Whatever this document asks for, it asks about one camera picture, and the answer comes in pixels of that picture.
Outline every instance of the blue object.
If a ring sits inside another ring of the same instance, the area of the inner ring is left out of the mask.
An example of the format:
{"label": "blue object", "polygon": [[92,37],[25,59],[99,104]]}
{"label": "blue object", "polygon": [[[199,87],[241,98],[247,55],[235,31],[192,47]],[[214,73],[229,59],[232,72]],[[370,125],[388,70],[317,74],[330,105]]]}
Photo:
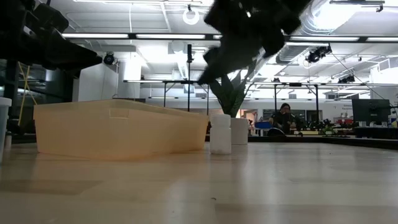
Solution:
{"label": "blue object", "polygon": [[262,129],[269,129],[272,128],[272,125],[268,121],[263,121],[263,122],[256,122],[254,123],[255,128],[262,128]]}

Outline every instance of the translucent plastic bin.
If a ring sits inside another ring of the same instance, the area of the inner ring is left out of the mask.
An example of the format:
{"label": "translucent plastic bin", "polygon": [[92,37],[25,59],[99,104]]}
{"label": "translucent plastic bin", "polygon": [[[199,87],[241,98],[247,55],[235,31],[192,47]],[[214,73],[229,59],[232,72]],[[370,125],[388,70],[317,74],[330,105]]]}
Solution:
{"label": "translucent plastic bin", "polygon": [[35,106],[41,153],[130,160],[203,150],[207,116],[129,100]]}

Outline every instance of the white plastic bottle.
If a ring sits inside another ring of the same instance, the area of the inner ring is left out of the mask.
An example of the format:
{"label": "white plastic bottle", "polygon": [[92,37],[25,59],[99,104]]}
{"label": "white plastic bottle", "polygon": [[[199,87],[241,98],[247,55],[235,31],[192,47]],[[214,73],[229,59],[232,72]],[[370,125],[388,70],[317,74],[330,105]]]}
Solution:
{"label": "white plastic bottle", "polygon": [[231,154],[231,117],[226,114],[210,118],[210,152],[212,154]]}

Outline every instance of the potted plant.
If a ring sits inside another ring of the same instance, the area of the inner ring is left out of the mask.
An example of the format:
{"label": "potted plant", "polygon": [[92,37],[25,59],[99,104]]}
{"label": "potted plant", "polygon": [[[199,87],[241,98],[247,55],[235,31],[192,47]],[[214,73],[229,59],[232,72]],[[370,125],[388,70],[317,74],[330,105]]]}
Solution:
{"label": "potted plant", "polygon": [[244,98],[246,97],[250,86],[246,89],[246,83],[249,76],[256,67],[254,61],[248,67],[248,73],[241,79],[240,70],[238,74],[230,80],[227,75],[221,77],[221,83],[217,80],[209,82],[211,91],[216,95],[224,114],[231,116],[231,140],[232,145],[242,145],[248,143],[248,121],[246,118],[236,118]]}
{"label": "potted plant", "polygon": [[335,130],[333,130],[332,126],[326,126],[325,128],[323,128],[322,130],[326,135],[332,135],[335,133]]}

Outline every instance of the plastic storage container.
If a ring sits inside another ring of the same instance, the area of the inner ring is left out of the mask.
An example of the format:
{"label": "plastic storage container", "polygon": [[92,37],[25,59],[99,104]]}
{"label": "plastic storage container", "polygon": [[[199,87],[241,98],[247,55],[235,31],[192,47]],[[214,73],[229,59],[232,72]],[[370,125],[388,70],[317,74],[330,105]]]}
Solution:
{"label": "plastic storage container", "polygon": [[131,160],[204,150],[208,117],[131,100],[37,105],[40,153]]}
{"label": "plastic storage container", "polygon": [[210,118],[210,152],[212,154],[231,154],[231,117],[226,114]]}
{"label": "plastic storage container", "polygon": [[0,97],[0,164],[2,162],[2,154],[4,151],[4,138],[6,137],[6,127],[8,119],[8,108],[11,106],[12,100]]}

